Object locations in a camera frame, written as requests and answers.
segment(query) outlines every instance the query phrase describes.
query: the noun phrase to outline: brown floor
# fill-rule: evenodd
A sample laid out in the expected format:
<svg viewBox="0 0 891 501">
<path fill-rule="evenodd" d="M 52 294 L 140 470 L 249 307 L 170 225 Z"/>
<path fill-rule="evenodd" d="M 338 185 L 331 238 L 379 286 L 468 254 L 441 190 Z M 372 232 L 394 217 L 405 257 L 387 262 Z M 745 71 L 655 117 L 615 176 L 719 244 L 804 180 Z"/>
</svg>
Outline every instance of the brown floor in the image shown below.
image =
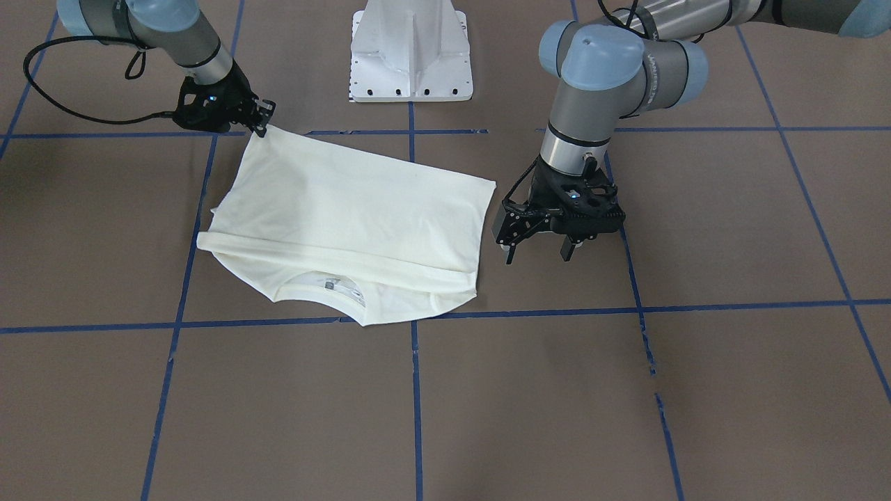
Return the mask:
<svg viewBox="0 0 891 501">
<path fill-rule="evenodd" d="M 500 200 L 556 87 L 538 38 L 596 3 L 455 3 L 474 98 L 414 106 L 347 102 L 364 0 L 202 8 L 276 126 Z M 193 252 L 242 129 L 107 127 L 28 92 L 53 8 L 0 4 L 0 499 L 891 498 L 888 33 L 709 34 L 703 95 L 614 137 L 626 238 L 563 263 L 539 235 L 506 267 L 486 231 L 475 300 L 362 329 Z M 173 64 L 125 83 L 130 55 L 59 47 L 38 78 L 98 116 L 173 106 Z"/>
</svg>

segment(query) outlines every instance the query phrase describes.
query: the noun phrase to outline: blue tape grid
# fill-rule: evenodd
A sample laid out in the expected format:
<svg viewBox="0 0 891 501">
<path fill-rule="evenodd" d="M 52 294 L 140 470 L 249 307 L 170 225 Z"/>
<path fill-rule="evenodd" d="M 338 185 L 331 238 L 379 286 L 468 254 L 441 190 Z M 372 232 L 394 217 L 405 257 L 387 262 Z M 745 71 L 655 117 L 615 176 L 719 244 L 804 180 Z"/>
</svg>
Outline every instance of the blue tape grid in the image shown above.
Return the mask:
<svg viewBox="0 0 891 501">
<path fill-rule="evenodd" d="M 875 300 L 854 300 L 857 306 L 891 306 L 891 298 Z M 427 321 L 460 320 L 465 318 L 535 318 L 539 316 L 599 316 L 599 315 L 636 315 L 648 313 L 680 313 L 686 311 L 745 311 L 758 309 L 796 309 L 796 308 L 833 308 L 847 307 L 847 300 L 827 301 L 788 301 L 776 303 L 737 303 L 737 304 L 701 304 L 678 306 L 645 306 L 635 308 L 579 308 L 579 309 L 531 309 L 512 311 L 466 311 L 446 313 Z M 348 316 L 319 316 L 301 318 L 246 318 L 241 320 L 202 320 L 183 321 L 180 329 L 210 329 L 227 327 L 262 327 L 270 325 L 304 325 L 304 324 L 353 324 Z M 52 333 L 92 333 L 107 331 L 150 331 L 172 329 L 174 322 L 149 322 L 142 324 L 85 324 L 85 325 L 39 325 L 23 327 L 0 327 L 0 335 L 14 334 L 52 334 Z"/>
<path fill-rule="evenodd" d="M 49 31 L 46 32 L 46 38 L 44 38 L 45 42 L 49 42 L 53 39 L 53 34 L 55 33 L 55 29 L 58 25 L 59 13 L 56 13 L 53 15 L 53 22 L 50 24 Z M 40 71 L 40 64 L 44 61 L 44 54 L 45 53 L 40 53 L 37 56 L 37 60 L 34 61 L 34 68 L 31 70 L 31 75 L 33 75 L 34 77 L 36 77 L 37 73 Z M 12 140 L 12 132 L 15 131 L 15 126 L 19 123 L 21 111 L 25 108 L 25 101 L 28 100 L 28 95 L 30 93 L 31 84 L 25 84 L 25 88 L 21 91 L 21 96 L 19 97 L 19 104 L 16 105 L 15 113 L 12 115 L 12 120 L 9 123 L 9 127 L 6 129 L 3 143 L 0 144 L 0 160 L 2 160 L 3 156 L 6 154 L 6 148 L 9 147 L 9 142 Z"/>
<path fill-rule="evenodd" d="M 619 127 L 619 133 L 644 132 L 774 132 L 776 127 Z M 891 127 L 782 127 L 784 132 L 891 132 Z M 246 136 L 245 131 L 224 134 L 195 131 L 169 132 L 104 132 L 104 133 L 57 133 L 57 134 L 7 134 L 4 140 L 13 139 L 128 139 L 148 137 L 212 137 Z M 432 129 L 369 129 L 369 130 L 312 130 L 306 136 L 450 136 L 489 134 L 487 128 L 432 128 Z"/>
<path fill-rule="evenodd" d="M 240 0 L 238 6 L 238 14 L 235 19 L 235 29 L 232 37 L 231 54 L 234 57 L 238 47 L 238 38 L 241 33 L 241 17 L 244 14 L 244 2 Z M 164 413 L 167 411 L 168 395 L 170 394 L 170 383 L 173 380 L 173 368 L 176 362 L 176 349 L 179 346 L 179 334 L 182 331 L 183 315 L 185 313 L 185 302 L 189 295 L 189 281 L 192 279 L 192 266 L 195 262 L 195 252 L 198 249 L 198 232 L 201 228 L 201 213 L 204 208 L 204 199 L 208 194 L 208 181 L 210 173 L 214 167 L 214 157 L 217 153 L 217 144 L 219 136 L 213 136 L 210 141 L 210 150 L 208 151 L 208 162 L 204 168 L 204 180 L 201 183 L 201 193 L 198 198 L 198 208 L 195 210 L 195 223 L 192 227 L 192 243 L 189 245 L 189 257 L 185 264 L 185 273 L 183 276 L 183 290 L 180 294 L 179 307 L 176 310 L 176 326 L 173 335 L 170 337 L 170 350 L 168 352 L 167 369 L 164 373 L 164 382 L 161 385 L 161 396 L 158 402 L 158 415 L 155 418 L 155 428 L 151 435 L 151 446 L 149 448 L 149 458 L 145 465 L 145 478 L 143 480 L 143 491 L 140 501 L 148 501 L 151 491 L 151 480 L 154 477 L 155 461 L 158 458 L 158 445 L 161 439 L 161 428 L 164 425 Z"/>
<path fill-rule="evenodd" d="M 604 157 L 604 167 L 610 181 L 614 180 L 612 172 L 612 164 L 609 161 L 609 154 Z M 631 245 L 628 243 L 628 232 L 622 227 L 619 230 L 622 237 L 622 245 L 625 247 L 625 259 L 628 261 L 628 278 L 631 281 L 631 289 L 634 293 L 634 305 L 637 312 L 638 321 L 641 326 L 641 338 L 643 340 L 643 350 L 647 355 L 647 362 L 650 363 L 650 377 L 656 377 L 656 358 L 653 356 L 653 350 L 650 347 L 650 336 L 647 334 L 646 310 L 641 300 L 641 292 L 637 286 L 637 275 L 634 273 L 634 261 L 631 257 Z M 671 431 L 668 427 L 668 419 L 666 418 L 665 406 L 662 398 L 656 393 L 656 403 L 659 411 L 659 419 L 662 422 L 662 436 L 666 443 L 666 452 L 668 453 L 668 463 L 671 464 L 672 478 L 674 479 L 674 493 L 677 495 L 678 501 L 683 501 L 683 482 L 681 482 L 681 472 L 677 467 L 677 457 L 674 455 L 674 443 L 671 438 Z"/>
<path fill-rule="evenodd" d="M 418 352 L 421 349 L 418 343 L 418 321 L 412 322 L 412 387 L 414 397 L 414 488 L 418 501 L 424 499 L 424 461 L 421 451 L 421 364 Z"/>
<path fill-rule="evenodd" d="M 752 66 L 752 71 L 755 72 L 755 78 L 758 81 L 758 86 L 761 87 L 761 93 L 764 95 L 764 100 L 767 102 L 767 108 L 771 112 L 773 123 L 776 125 L 776 130 L 780 134 L 783 147 L 786 149 L 786 154 L 789 156 L 789 163 L 792 164 L 792 169 L 795 171 L 795 177 L 798 180 L 798 185 L 801 187 L 801 193 L 805 196 L 807 208 L 811 211 L 813 222 L 817 226 L 817 231 L 820 233 L 820 238 L 823 241 L 823 246 L 826 248 L 826 253 L 829 255 L 830 261 L 832 263 L 832 268 L 835 270 L 836 277 L 838 278 L 838 284 L 841 285 L 841 289 L 845 294 L 846 304 L 851 309 L 851 315 L 854 316 L 854 321 L 857 323 L 857 329 L 860 331 L 860 336 L 863 339 L 863 345 L 870 353 L 872 366 L 876 369 L 876 374 L 882 383 L 882 387 L 885 389 L 885 396 L 888 400 L 888 403 L 891 403 L 891 386 L 888 385 L 888 379 L 885 376 L 885 372 L 882 370 L 879 358 L 876 356 L 876 351 L 872 347 L 870 336 L 866 333 L 866 329 L 863 327 L 863 321 L 860 318 L 860 313 L 857 311 L 857 305 L 854 302 L 854 298 L 851 296 L 851 291 L 847 287 L 845 276 L 842 274 L 841 267 L 838 265 L 838 260 L 836 259 L 835 252 L 832 250 L 832 245 L 830 244 L 829 237 L 826 236 L 826 231 L 823 229 L 823 224 L 820 221 L 820 215 L 817 213 L 817 209 L 813 205 L 811 194 L 807 191 L 807 184 L 805 183 L 805 179 L 801 174 L 801 169 L 798 168 L 798 162 L 795 159 L 795 153 L 792 152 L 792 147 L 789 145 L 789 140 L 786 137 L 787 129 L 784 129 L 780 123 L 780 118 L 777 116 L 777 112 L 773 107 L 773 101 L 771 101 L 770 95 L 767 94 L 767 87 L 764 85 L 764 81 L 761 78 L 761 73 L 758 71 L 758 67 L 755 64 L 755 58 L 752 57 L 752 53 L 748 48 L 748 43 L 746 42 L 746 37 L 742 34 L 742 29 L 740 29 L 740 27 L 736 27 L 736 33 L 740 38 L 743 50 L 746 52 L 748 62 Z"/>
</svg>

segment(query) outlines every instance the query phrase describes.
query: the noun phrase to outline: white t-shirt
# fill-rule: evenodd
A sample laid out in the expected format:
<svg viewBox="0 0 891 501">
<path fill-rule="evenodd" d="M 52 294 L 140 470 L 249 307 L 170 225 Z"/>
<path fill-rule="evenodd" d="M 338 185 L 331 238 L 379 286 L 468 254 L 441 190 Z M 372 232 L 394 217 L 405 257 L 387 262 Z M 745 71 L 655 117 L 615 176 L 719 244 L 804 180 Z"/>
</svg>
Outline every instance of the white t-shirt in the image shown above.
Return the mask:
<svg viewBox="0 0 891 501">
<path fill-rule="evenodd" d="M 319 302 L 360 325 L 476 297 L 494 182 L 267 130 L 199 249 L 272 301 Z"/>
</svg>

